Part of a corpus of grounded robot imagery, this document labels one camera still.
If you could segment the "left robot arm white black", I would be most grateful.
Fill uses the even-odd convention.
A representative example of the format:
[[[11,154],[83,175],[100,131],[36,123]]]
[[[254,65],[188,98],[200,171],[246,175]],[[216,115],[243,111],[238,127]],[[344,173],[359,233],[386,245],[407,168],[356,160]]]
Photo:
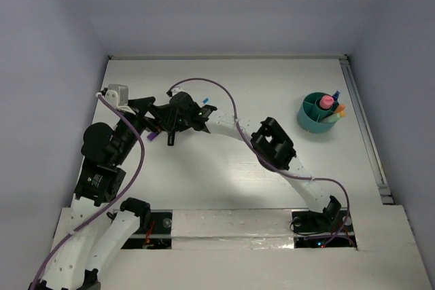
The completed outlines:
[[[123,195],[145,161],[141,135],[165,131],[168,144],[185,130],[182,96],[165,105],[153,97],[128,99],[116,91],[97,98],[120,119],[115,127],[99,122],[87,127],[84,157],[73,192],[67,232],[41,264],[30,289],[100,289],[100,278],[120,249],[168,249],[172,214]]]

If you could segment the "blue marker in container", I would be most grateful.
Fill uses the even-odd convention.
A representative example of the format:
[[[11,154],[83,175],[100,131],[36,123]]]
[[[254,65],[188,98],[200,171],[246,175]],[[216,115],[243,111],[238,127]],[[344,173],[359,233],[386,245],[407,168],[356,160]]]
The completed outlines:
[[[334,99],[334,101],[336,102],[340,96],[341,92],[339,90],[337,90],[333,95],[332,98]]]

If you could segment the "pink cap in container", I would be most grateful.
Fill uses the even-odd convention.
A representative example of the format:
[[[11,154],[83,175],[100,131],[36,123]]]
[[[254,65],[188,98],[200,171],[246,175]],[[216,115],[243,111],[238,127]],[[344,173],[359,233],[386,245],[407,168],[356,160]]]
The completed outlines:
[[[319,100],[319,108],[329,110],[334,104],[334,98],[330,95],[323,95]]]

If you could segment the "orange highlighter cap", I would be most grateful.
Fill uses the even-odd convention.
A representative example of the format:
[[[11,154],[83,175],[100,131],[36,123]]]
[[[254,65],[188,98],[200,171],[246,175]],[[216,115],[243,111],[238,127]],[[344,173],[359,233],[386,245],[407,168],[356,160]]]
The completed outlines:
[[[341,111],[344,111],[345,110],[345,105],[344,104],[339,104],[337,107],[336,107],[336,109],[335,109],[335,113],[339,113],[339,112],[341,112]]]

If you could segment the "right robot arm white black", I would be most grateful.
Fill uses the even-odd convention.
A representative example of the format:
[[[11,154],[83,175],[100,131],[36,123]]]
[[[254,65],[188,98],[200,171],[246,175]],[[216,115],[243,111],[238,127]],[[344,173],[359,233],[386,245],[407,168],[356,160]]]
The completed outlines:
[[[267,117],[261,122],[240,120],[210,105],[198,105],[180,87],[168,91],[169,103],[180,116],[177,122],[197,131],[218,134],[247,143],[265,169],[281,176],[305,201],[308,220],[329,230],[338,221],[340,202],[314,180],[297,158],[294,143],[279,123]]]

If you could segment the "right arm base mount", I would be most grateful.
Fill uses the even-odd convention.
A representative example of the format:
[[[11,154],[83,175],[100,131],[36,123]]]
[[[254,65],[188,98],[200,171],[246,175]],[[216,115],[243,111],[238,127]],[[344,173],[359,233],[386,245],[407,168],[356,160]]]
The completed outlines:
[[[351,213],[334,197],[322,213],[293,211],[289,229],[296,249],[358,247]]]

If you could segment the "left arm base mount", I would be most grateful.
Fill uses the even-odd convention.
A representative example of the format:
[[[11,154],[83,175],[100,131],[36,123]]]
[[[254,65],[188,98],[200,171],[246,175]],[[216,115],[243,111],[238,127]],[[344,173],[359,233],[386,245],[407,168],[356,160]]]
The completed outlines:
[[[172,211],[153,211],[150,204],[127,198],[120,208],[108,213],[109,238],[121,249],[170,249]]]

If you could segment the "teal round divided container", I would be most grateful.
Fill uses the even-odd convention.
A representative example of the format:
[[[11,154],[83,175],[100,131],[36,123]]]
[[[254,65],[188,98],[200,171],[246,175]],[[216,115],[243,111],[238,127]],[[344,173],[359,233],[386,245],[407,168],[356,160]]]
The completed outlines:
[[[320,109],[319,100],[323,95],[329,94],[323,92],[314,92],[305,96],[297,115],[298,123],[300,124],[300,126],[304,130],[314,134],[322,134],[328,132],[338,122],[336,121],[333,124],[323,123],[323,120],[325,118],[335,114],[334,111],[336,107],[340,104],[338,101],[336,101],[329,110]]]

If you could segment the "silver foil tape strip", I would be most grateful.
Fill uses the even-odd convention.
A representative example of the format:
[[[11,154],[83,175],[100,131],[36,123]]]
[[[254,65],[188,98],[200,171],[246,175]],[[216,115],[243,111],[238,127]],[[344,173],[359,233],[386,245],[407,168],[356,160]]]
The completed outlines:
[[[290,209],[176,210],[175,250],[293,249]]]

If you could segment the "green cap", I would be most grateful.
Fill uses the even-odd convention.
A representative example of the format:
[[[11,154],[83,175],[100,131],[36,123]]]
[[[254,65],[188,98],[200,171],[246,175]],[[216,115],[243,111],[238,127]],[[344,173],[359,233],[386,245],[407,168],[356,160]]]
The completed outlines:
[[[323,123],[327,123],[327,124],[333,124],[336,121],[338,121],[341,118],[341,115],[339,113],[336,113],[334,115],[330,115],[327,118],[325,118],[323,120]]]

